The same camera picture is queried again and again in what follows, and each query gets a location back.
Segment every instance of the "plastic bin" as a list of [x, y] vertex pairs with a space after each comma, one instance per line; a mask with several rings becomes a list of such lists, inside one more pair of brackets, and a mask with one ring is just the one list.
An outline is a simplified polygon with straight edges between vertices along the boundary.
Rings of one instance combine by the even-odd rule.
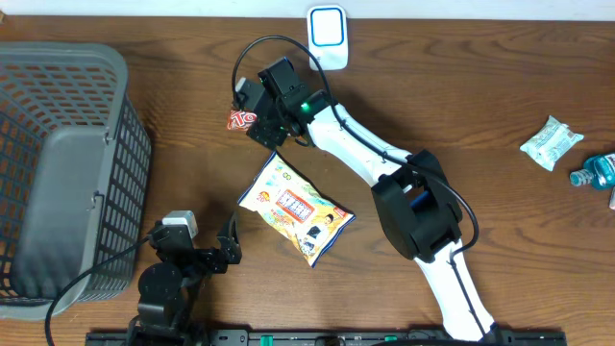
[[[81, 272], [135, 243], [151, 145], [108, 46], [0, 43], [0, 318], [43, 319]], [[71, 289], [109, 299], [135, 253]]]

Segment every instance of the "white wall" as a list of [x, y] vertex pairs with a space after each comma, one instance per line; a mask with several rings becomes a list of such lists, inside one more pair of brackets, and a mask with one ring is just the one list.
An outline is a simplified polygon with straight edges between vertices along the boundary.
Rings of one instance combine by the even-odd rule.
[[[0, 0], [6, 14], [303, 17], [309, 0]], [[615, 0], [337, 0], [351, 18], [615, 20]]]

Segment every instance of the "brown wood surface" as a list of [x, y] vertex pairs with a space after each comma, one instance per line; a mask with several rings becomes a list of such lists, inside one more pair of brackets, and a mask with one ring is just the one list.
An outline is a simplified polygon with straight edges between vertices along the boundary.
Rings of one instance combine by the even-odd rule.
[[[102, 42], [130, 69], [130, 97], [155, 142], [143, 232], [170, 210], [194, 210], [201, 246], [269, 152], [225, 130], [234, 61], [252, 39], [306, 41], [305, 20], [12, 17], [2, 40]], [[350, 62], [332, 90], [365, 127], [411, 151], [428, 148], [471, 203], [482, 228], [466, 254], [496, 321], [565, 331], [570, 345], [615, 338], [615, 214], [610, 191], [574, 188], [568, 174], [615, 151], [615, 24], [350, 20]], [[306, 57], [267, 43], [240, 69], [287, 55], [318, 86]], [[585, 135], [554, 172], [519, 146], [549, 114]], [[407, 328], [438, 325], [440, 310], [415, 263], [384, 238], [368, 186], [335, 157], [288, 141], [283, 156], [357, 215], [316, 269], [260, 217], [240, 211], [241, 265], [214, 277], [195, 318], [255, 329]], [[464, 238], [471, 235], [467, 220]], [[140, 251], [136, 275], [157, 262]], [[57, 344], [124, 329], [136, 314], [133, 284], [119, 297], [54, 318]], [[42, 323], [0, 321], [0, 344], [44, 342]]]

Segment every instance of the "blue bottle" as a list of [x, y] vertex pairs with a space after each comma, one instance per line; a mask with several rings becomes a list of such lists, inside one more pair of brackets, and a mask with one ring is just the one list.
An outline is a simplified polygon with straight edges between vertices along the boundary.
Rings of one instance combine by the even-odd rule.
[[570, 174], [574, 186], [591, 184], [595, 189], [615, 186], [615, 154], [598, 155], [587, 159], [583, 169]]

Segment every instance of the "blue rounded square outline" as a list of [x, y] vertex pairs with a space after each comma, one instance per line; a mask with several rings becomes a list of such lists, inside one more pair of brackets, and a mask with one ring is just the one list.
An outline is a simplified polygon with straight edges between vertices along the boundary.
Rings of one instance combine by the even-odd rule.
[[[338, 43], [318, 44], [318, 43], [316, 43], [316, 40], [314, 40], [314, 13], [316, 11], [330, 11], [330, 10], [336, 10], [336, 11], [339, 12], [339, 25], [342, 27], [342, 40], [340, 40]], [[344, 21], [343, 21], [344, 14], [342, 13], [342, 11], [339, 8], [314, 9], [309, 14], [309, 19], [310, 19], [309, 29], [311, 30], [311, 42], [314, 43], [314, 45], [316, 47], [331, 47], [331, 46], [337, 46], [337, 45], [340, 45], [340, 44], [344, 43]]]

